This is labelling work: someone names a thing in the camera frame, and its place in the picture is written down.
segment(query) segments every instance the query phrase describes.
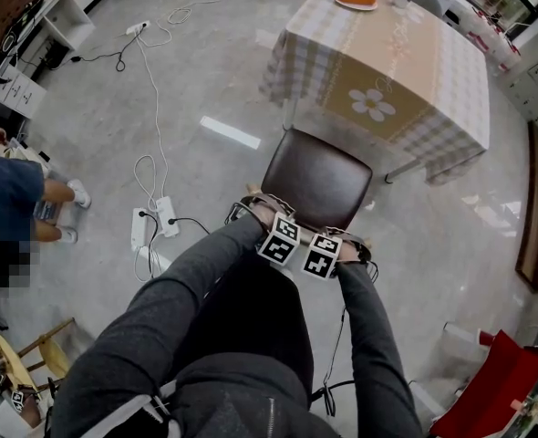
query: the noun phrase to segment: gray sleeve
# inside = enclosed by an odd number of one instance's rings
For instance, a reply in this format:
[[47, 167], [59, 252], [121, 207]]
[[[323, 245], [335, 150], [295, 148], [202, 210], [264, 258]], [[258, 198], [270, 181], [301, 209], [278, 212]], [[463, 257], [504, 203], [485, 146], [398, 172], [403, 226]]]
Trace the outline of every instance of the gray sleeve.
[[204, 295], [262, 235], [246, 215], [203, 238], [143, 286], [72, 366], [57, 395], [53, 436], [80, 436], [135, 396], [156, 394]]
[[387, 312], [367, 269], [358, 263], [339, 265], [338, 279], [350, 317], [358, 436], [422, 436]]

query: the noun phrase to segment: white flower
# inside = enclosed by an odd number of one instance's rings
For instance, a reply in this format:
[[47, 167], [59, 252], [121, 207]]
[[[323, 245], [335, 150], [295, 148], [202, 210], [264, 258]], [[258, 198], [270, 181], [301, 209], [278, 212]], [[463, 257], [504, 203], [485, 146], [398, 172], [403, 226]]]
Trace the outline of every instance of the white flower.
[[418, 25], [423, 22], [423, 18], [425, 17], [425, 12], [413, 3], [407, 6], [407, 8], [399, 8], [394, 5], [392, 6], [392, 8], [398, 15], [407, 17], [413, 23], [417, 23]]
[[376, 89], [369, 89], [365, 94], [357, 89], [352, 89], [348, 95], [355, 100], [352, 109], [358, 113], [366, 113], [374, 121], [384, 121], [385, 115], [395, 115], [397, 112], [393, 106], [387, 102], [382, 102], [382, 92]]

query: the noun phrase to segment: person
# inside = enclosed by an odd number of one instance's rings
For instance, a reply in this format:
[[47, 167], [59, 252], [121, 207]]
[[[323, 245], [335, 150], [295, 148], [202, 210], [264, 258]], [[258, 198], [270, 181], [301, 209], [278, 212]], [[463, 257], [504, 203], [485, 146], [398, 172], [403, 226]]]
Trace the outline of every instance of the person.
[[[309, 412], [314, 361], [297, 288], [254, 250], [273, 220], [258, 204], [145, 284], [73, 364], [51, 436], [337, 437]], [[420, 437], [387, 314], [348, 243], [337, 273], [358, 435]]]
[[[0, 144], [6, 145], [5, 131], [0, 128]], [[91, 203], [80, 180], [68, 184], [45, 179], [37, 162], [0, 157], [0, 242], [66, 242], [77, 241], [77, 231], [34, 219], [36, 203], [75, 202], [83, 208]]]

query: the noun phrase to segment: white tape strip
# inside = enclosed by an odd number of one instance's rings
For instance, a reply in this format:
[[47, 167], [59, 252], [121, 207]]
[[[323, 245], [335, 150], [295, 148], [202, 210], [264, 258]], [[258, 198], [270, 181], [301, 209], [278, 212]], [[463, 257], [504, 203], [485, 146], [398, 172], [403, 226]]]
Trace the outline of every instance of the white tape strip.
[[200, 124], [204, 128], [216, 131], [217, 133], [220, 133], [227, 138], [231, 138], [232, 140], [239, 141], [241, 144], [244, 144], [249, 148], [253, 148], [254, 150], [259, 147], [259, 144], [261, 144], [261, 140], [259, 140], [258, 138], [255, 138], [254, 136], [251, 136], [244, 131], [240, 131], [235, 127], [231, 127], [230, 125], [220, 123], [219, 121], [211, 119], [210, 117], [202, 117], [202, 120], [200, 120]]

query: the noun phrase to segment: blue shorts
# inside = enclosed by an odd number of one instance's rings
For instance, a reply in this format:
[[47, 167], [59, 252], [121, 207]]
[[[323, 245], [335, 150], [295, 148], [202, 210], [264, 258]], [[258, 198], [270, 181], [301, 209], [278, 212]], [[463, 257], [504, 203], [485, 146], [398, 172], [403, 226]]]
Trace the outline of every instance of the blue shorts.
[[34, 208], [44, 194], [37, 162], [0, 157], [0, 242], [30, 242]]

